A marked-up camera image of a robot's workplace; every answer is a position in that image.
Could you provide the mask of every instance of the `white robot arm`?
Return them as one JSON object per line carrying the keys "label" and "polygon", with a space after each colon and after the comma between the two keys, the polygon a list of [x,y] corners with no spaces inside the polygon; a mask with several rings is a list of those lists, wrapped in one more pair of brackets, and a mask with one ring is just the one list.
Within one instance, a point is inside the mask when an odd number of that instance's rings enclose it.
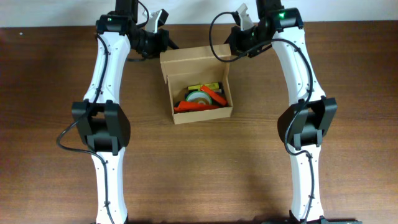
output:
{"label": "white robot arm", "polygon": [[[97,177],[98,214],[96,223],[127,223],[127,208],[123,197],[123,157],[130,140],[130,123],[119,105],[124,64],[131,49],[143,59],[159,56],[167,47],[178,47],[170,40],[165,24],[168,13],[159,11],[157,17],[148,17],[137,23],[138,0],[116,0],[115,11],[102,15],[96,23],[98,55],[90,87],[83,102],[72,106],[72,123],[57,139],[57,144],[73,152],[91,154]],[[147,25],[150,31],[143,28]],[[61,138],[77,126],[88,151],[66,147]]]}
{"label": "white robot arm", "polygon": [[288,92],[289,109],[278,120],[280,139],[290,154],[294,196],[290,220],[284,223],[361,223],[328,222],[323,217],[320,201],[318,164],[321,143],[337,110],[334,98],[327,99],[315,77],[307,48],[303,22],[298,9],[284,9],[280,0],[256,0],[260,23],[249,24],[243,4],[231,14],[240,27],[232,28],[229,43],[238,57],[223,62],[234,62],[244,57],[255,57],[271,47],[276,51],[284,72]]}

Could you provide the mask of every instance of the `orange tool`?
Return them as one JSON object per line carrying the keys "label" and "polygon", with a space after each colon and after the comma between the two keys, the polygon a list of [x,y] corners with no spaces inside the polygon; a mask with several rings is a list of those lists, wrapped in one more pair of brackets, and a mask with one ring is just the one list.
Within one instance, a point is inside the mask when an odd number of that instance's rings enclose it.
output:
{"label": "orange tool", "polygon": [[228,105],[228,102],[226,101],[226,99],[219,96],[217,93],[215,93],[213,90],[209,89],[207,86],[203,85],[200,88],[200,90],[209,94],[213,100],[217,101],[217,103],[221,104],[222,106]]}
{"label": "orange tool", "polygon": [[186,112],[186,111],[204,111],[204,110],[213,110],[220,108],[216,105],[203,105],[199,103],[191,103],[187,101],[181,101],[177,107],[174,108],[176,113],[178,112]]}

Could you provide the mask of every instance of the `green object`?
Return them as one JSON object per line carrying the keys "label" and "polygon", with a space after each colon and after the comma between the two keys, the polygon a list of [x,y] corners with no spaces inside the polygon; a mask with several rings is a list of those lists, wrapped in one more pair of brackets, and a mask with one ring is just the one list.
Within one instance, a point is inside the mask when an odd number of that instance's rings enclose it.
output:
{"label": "green object", "polygon": [[203,105],[212,105],[211,96],[204,91],[194,91],[185,99],[187,102],[199,103]]}

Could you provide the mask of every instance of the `open cardboard box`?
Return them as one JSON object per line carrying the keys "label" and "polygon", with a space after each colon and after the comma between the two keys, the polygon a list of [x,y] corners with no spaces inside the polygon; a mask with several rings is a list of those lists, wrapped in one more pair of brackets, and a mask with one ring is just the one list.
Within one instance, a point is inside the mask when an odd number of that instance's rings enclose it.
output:
{"label": "open cardboard box", "polygon": [[[223,59],[231,57],[228,44],[215,45],[216,54]],[[228,118],[233,104],[229,90],[229,63],[220,62],[211,52],[210,47],[168,50],[160,54],[160,63],[164,81],[169,86],[169,95],[174,124]],[[221,82],[228,106],[215,110],[174,113],[174,104],[185,100],[187,87]]]}

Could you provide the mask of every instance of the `wooden table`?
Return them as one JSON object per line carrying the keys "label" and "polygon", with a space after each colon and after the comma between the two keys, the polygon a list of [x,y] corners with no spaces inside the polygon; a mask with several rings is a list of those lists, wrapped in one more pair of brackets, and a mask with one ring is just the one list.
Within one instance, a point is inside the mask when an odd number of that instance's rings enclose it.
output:
{"label": "wooden table", "polygon": [[[231,25],[215,26],[222,43]],[[208,45],[208,26],[167,26],[181,47]],[[94,27],[0,29],[0,222],[90,223],[89,156],[59,149],[71,105],[90,83]],[[320,159],[327,218],[398,219],[398,22],[307,23],[307,45],[338,112]],[[174,125],[159,60],[127,63],[121,105],[131,122],[124,198],[131,220],[231,222],[286,217],[289,156],[277,134],[288,107],[274,51],[231,65],[230,119]],[[82,147],[73,130],[64,143]]]}

